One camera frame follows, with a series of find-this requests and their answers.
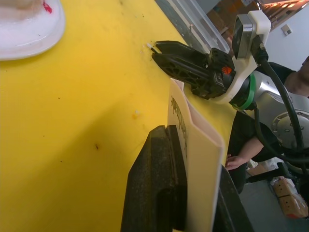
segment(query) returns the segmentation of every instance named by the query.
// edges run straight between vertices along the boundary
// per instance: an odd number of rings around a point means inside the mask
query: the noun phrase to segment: cardboard box
[[[303,199],[293,195],[280,197],[280,206],[283,213],[289,218],[305,218],[308,216],[308,207]]]
[[[287,179],[278,180],[274,185],[275,193],[278,197],[284,197],[288,195],[298,195],[297,190],[293,187]]]
[[[267,170],[261,164],[258,164],[255,168],[248,169],[247,172],[250,175],[259,175],[267,172]]]

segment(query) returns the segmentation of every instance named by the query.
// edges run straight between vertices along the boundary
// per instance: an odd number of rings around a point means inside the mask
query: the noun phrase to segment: person
[[[297,72],[276,63],[270,62],[270,65],[288,92],[309,97],[309,57],[307,57]],[[261,67],[258,67],[256,70],[266,74]],[[271,146],[277,152],[283,153],[276,136],[271,130],[262,123],[261,129]],[[232,126],[225,167],[229,171],[239,194],[246,183],[247,162],[250,159],[262,162],[274,157],[263,147],[256,137],[254,119],[246,114],[237,112]]]

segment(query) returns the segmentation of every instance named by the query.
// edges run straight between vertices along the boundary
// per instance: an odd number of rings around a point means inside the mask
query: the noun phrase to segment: wall
[[[285,36],[281,27],[287,24],[292,34]],[[276,62],[293,70],[299,70],[309,56],[309,6],[293,15],[268,37],[266,49],[269,61]]]
[[[199,6],[207,14],[220,0],[196,0]]]

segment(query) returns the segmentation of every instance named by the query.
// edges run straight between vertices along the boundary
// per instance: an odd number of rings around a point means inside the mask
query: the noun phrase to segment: floor
[[[284,216],[277,197],[267,181],[247,184],[240,199],[255,232],[309,231],[308,220],[289,219]]]

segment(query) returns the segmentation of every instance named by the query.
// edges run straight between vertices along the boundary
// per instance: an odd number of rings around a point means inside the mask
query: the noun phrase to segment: plastic container
[[[227,42],[195,0],[168,0],[168,2],[201,43],[205,52],[209,52],[213,47],[229,52]]]
[[[0,0],[0,60],[41,54],[58,43],[64,29],[60,0]]]

